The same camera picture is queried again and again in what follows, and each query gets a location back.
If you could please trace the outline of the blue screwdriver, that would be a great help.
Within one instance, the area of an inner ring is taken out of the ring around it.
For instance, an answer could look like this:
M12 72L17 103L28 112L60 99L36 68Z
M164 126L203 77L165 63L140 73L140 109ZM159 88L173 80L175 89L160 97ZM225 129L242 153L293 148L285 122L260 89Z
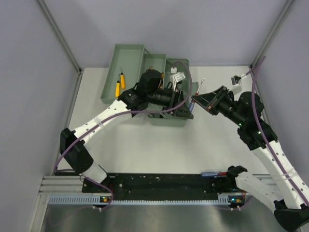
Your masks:
M197 91L195 92L195 95L198 95L198 94L199 94L199 91L200 91L200 89L201 89L201 86L202 86L204 80L205 80L205 78L203 78L203 79L201 80L201 82L200 82L200 84L199 84L199 86L198 86L198 89L197 89ZM191 99L190 104L189 104L189 110L190 110L190 112L193 111L194 106L195 106L195 101L194 101L193 99Z
M220 177L226 176L227 172L202 172L201 177Z

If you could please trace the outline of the orange handled screwdriver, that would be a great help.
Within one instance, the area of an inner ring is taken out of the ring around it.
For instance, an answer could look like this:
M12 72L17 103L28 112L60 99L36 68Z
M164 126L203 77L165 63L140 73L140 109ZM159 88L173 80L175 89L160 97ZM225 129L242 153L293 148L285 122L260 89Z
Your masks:
M120 68L120 86L121 86L122 89L126 88L125 76L124 76L123 68Z

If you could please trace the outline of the yellow handled screwdriver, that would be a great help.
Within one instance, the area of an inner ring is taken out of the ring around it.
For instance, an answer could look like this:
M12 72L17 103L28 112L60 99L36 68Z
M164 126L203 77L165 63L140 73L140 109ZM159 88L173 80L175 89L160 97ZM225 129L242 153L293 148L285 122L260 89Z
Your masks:
M121 84L120 81L116 82L116 87L115 87L115 97L118 98L120 96L120 88L121 88Z

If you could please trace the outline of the green toolbox with clear lid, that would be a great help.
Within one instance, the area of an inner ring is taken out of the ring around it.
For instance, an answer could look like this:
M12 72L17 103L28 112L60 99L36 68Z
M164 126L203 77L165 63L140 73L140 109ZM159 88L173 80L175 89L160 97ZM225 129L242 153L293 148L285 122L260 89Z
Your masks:
M193 119L189 100L178 109L165 113L193 95L197 83L190 82L185 58L168 58L165 54L152 54L142 44L119 44L114 47L101 100L111 104L116 92L134 89L148 100L148 117L158 126L185 125Z

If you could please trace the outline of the yellow black utility knife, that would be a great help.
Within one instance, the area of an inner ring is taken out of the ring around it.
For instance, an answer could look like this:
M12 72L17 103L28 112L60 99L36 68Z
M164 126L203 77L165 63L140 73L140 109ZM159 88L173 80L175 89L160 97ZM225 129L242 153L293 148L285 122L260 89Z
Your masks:
M162 73L161 73L161 80L160 80L159 86L162 86L162 85L163 85L163 82L164 82L164 73L162 72Z

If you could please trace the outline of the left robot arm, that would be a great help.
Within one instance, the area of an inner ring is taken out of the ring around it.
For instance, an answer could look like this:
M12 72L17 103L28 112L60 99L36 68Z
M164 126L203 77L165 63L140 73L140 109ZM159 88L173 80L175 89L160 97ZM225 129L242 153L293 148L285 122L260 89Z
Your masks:
M65 128L61 132L61 158L65 159L78 175L91 179L98 191L106 191L110 184L106 171L89 153L101 136L137 114L148 114L149 104L162 107L161 114L193 118L185 105L190 93L184 94L182 90L175 91L171 88L160 89L161 82L161 73L148 69L134 87L123 91L102 113L73 130Z

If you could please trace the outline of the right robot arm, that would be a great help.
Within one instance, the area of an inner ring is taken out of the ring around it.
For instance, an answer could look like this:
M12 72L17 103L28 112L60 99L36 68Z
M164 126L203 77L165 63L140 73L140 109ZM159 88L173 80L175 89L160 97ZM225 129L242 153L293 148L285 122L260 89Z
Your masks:
M230 167L225 185L244 190L267 206L277 222L294 232L309 222L309 187L288 160L273 129L261 118L264 105L255 92L243 92L238 100L225 86L192 96L213 116L222 114L238 126L237 133L267 169L277 189L254 177L247 169Z

